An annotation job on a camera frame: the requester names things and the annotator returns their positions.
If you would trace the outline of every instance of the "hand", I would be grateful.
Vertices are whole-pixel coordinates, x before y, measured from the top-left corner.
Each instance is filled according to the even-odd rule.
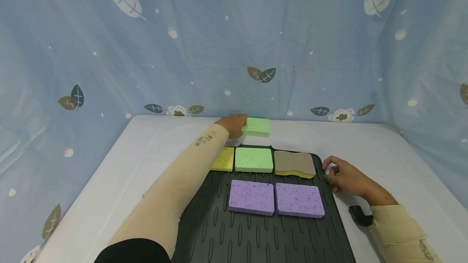
[[[345,190],[366,199],[370,205],[398,204],[387,190],[349,162],[336,156],[329,156],[323,161],[322,168],[326,170],[330,164],[336,164],[336,166],[330,169],[328,175],[323,175],[323,179],[333,185],[333,193],[339,194]]]
[[[242,134],[244,134],[242,132],[242,127],[247,124],[247,115],[240,114],[226,116],[216,121],[215,124],[226,128],[226,130],[229,132],[230,139],[239,138],[242,136]]]

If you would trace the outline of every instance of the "black clip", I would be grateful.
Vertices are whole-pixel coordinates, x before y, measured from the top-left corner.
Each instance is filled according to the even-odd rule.
[[[372,222],[374,220],[373,215],[364,215],[362,212],[362,208],[358,205],[350,206],[348,208],[352,220],[360,226],[372,226]]]

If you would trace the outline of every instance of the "purple sponge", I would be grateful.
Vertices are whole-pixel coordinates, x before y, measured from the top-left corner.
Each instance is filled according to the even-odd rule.
[[[325,210],[319,188],[315,186],[276,183],[278,214],[322,218]]]
[[[232,180],[229,210],[271,216],[275,212],[273,185]]]

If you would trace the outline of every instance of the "beige arm sleeve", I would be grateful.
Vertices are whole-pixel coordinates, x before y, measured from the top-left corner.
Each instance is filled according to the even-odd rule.
[[[151,239],[172,258],[180,217],[205,180],[228,136],[228,131],[218,124],[200,134],[151,185],[109,245],[126,239]]]
[[[401,205],[370,207],[369,227],[386,263],[441,263],[416,220]]]

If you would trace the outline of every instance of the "green sponge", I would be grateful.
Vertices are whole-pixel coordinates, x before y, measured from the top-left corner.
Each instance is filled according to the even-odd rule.
[[[261,118],[247,118],[247,125],[242,130],[247,136],[270,136],[270,121]]]
[[[237,147],[235,149],[235,170],[238,172],[271,173],[273,171],[271,149]]]

